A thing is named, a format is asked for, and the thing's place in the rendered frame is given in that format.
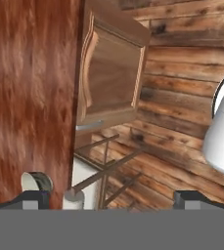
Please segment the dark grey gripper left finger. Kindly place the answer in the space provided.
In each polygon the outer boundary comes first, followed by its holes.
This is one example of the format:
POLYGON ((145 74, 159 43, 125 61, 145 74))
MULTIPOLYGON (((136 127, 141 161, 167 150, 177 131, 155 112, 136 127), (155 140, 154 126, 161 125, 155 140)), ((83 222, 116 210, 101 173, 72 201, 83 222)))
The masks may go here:
POLYGON ((0 203, 0 209, 8 210, 47 210, 50 194, 48 191, 27 190, 13 200, 0 203))

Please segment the brown metal stool frame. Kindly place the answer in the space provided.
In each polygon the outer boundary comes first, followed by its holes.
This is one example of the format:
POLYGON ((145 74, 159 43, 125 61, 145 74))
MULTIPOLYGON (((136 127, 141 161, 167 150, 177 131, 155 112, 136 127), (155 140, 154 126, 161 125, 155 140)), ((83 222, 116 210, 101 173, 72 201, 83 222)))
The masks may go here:
POLYGON ((79 147, 74 153, 74 156, 78 160, 80 160, 84 164, 87 164, 91 168, 96 169, 97 173, 81 181, 79 184, 76 184, 75 186, 73 186, 70 189, 70 193, 73 196, 77 196, 85 188, 88 188, 89 186, 93 185, 97 181, 101 181, 101 185, 99 187, 99 195, 98 195, 98 207, 97 207, 98 210, 106 209, 108 205, 114 199, 116 199, 122 192, 124 192, 128 187, 130 187, 135 182, 136 179, 140 177, 140 174, 137 174, 134 178, 129 180, 123 187, 121 187, 115 194, 113 194, 110 198, 106 199, 107 182, 108 182, 108 177, 111 175, 111 172, 115 171, 118 167, 124 165, 125 163, 127 163, 128 161, 130 161, 131 159, 133 159, 135 156, 137 156, 138 154, 142 152, 141 149, 137 149, 133 151, 132 153, 124 156, 123 158, 120 158, 117 161, 115 160, 107 161, 109 143, 114 141, 118 137, 119 137, 119 134, 116 134, 112 137, 105 138, 91 145, 79 147), (82 154, 83 150, 91 149, 100 145, 106 145, 103 164, 97 163, 90 157, 82 154))

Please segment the light brown cabinet door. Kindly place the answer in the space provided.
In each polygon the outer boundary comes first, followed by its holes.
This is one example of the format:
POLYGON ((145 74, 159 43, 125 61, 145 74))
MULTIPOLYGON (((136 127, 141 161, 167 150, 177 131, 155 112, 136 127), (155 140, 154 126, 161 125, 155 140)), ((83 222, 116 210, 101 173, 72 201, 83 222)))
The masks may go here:
POLYGON ((76 125, 103 120, 85 133, 136 117, 149 30, 108 0, 85 0, 76 125))

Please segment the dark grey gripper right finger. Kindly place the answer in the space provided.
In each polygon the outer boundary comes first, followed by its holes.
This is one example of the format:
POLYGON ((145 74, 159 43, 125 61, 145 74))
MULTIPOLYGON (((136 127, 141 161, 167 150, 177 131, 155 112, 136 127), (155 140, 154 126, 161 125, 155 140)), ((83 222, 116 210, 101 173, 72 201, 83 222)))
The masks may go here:
POLYGON ((173 194, 176 210, 224 209, 224 204, 212 201, 196 190, 177 190, 173 194))

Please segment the white counter panel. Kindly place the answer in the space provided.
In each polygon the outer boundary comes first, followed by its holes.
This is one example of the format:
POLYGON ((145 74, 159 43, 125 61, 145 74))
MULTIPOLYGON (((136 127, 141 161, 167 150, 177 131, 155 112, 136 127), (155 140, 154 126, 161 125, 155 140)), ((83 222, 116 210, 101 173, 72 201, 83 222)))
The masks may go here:
MULTIPOLYGON (((92 168, 88 164, 82 162, 76 157, 73 158, 72 181, 73 186, 88 179, 98 172, 97 169, 92 168)), ((98 205, 99 187, 101 181, 96 181, 92 185, 84 188, 84 210, 95 210, 98 205)))

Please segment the red-brown wooden cabinet panel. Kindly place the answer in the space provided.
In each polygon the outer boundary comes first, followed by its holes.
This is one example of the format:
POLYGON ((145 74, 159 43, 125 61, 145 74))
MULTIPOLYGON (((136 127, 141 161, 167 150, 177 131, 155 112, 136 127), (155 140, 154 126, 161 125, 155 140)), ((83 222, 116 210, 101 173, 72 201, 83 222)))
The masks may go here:
POLYGON ((84 0, 0 0, 0 203, 25 172, 71 182, 84 0))

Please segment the white grey bowl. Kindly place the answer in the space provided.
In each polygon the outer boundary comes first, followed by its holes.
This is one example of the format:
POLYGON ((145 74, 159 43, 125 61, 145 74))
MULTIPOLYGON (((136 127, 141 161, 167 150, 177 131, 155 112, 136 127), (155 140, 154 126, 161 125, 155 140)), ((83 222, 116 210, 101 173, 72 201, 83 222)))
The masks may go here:
POLYGON ((22 190, 44 190, 51 192, 53 182, 49 176, 42 172, 23 172, 21 176, 22 190))

